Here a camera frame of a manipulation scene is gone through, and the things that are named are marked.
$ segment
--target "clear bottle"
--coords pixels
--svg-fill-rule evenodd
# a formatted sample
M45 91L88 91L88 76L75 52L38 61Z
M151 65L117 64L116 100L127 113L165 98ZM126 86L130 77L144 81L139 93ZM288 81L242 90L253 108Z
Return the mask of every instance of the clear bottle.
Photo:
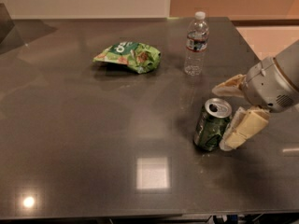
M184 69L188 75L200 75L204 65L205 51L209 35L206 13L198 11L187 31L186 58Z

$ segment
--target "bottle cap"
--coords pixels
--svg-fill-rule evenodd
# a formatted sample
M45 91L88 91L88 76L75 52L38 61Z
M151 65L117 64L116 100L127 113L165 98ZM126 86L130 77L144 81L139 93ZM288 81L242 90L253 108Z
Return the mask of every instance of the bottle cap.
M195 18L197 20L203 20L206 17L206 13L203 11L198 11L195 13Z

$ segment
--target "green chip bag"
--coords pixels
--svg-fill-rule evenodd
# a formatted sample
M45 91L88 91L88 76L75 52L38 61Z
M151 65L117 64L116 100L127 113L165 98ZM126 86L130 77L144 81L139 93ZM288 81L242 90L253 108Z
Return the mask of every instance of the green chip bag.
M119 63L138 74L148 73L158 67L160 51L143 43L120 42L93 58L94 62Z

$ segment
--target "green can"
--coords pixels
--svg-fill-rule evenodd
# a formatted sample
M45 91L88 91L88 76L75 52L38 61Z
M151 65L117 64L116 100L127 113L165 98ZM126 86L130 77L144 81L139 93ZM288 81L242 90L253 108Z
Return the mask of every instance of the green can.
M218 148L231 119L232 107L230 104L219 98L207 100L202 106L193 142L206 151Z

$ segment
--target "robotic hand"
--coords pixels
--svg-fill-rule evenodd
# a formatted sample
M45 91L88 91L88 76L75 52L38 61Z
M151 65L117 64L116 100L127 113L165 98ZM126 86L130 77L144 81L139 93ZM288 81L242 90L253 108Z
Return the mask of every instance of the robotic hand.
M232 150L261 131L270 118L270 112L283 112L299 104L299 40L276 57L267 57L250 68L216 86L218 96L244 97L252 107L240 107L226 130L220 147Z

